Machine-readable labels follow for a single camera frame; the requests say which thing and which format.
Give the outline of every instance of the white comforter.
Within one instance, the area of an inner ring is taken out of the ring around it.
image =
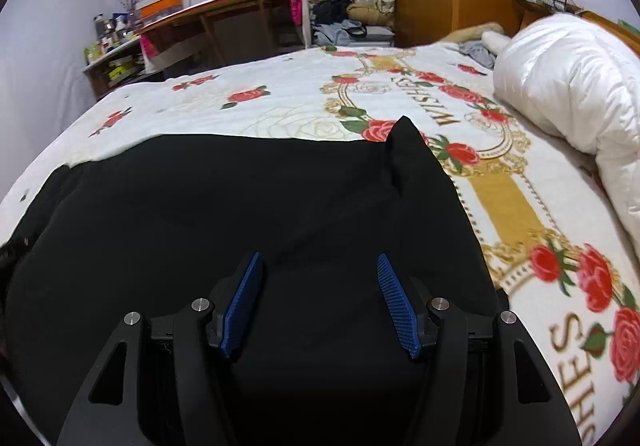
[[[581,18],[520,32],[495,65],[495,94],[550,135],[596,156],[602,183],[640,256],[640,59]]]

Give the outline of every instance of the clothing pile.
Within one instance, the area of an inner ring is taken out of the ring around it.
[[[322,0],[316,3],[311,11],[314,43],[342,47],[392,46],[393,31],[386,26],[366,25],[357,20],[355,17],[362,17],[359,9],[350,0]]]
[[[460,54],[469,56],[476,63],[493,70],[495,60],[511,42],[511,38],[495,31],[482,33],[481,40],[470,40],[458,44]]]

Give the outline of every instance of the bottle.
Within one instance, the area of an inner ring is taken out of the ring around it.
[[[124,41],[127,37],[127,25],[125,20],[126,18],[124,16],[118,16],[116,18],[116,34],[120,41]]]
[[[113,50],[113,38],[111,36],[105,36],[102,38],[102,53],[106,54]]]
[[[94,28],[96,39],[101,40],[104,37],[104,14],[94,17]]]

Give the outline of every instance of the bed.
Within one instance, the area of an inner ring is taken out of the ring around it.
[[[623,354],[609,351],[616,312],[640,300],[638,264],[593,158],[501,104],[493,78],[457,45],[438,43],[313,48],[125,86],[17,180],[0,205],[0,241],[64,164],[107,159],[159,135],[383,142],[406,115],[453,181],[494,286],[553,371],[583,444],[593,444],[638,380]],[[442,252],[455,253],[456,243]]]

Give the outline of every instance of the orange box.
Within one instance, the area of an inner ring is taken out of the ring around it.
[[[149,16],[158,16],[165,11],[169,14],[182,8],[182,0],[143,0],[136,4],[136,10],[140,12],[140,18],[144,21]]]

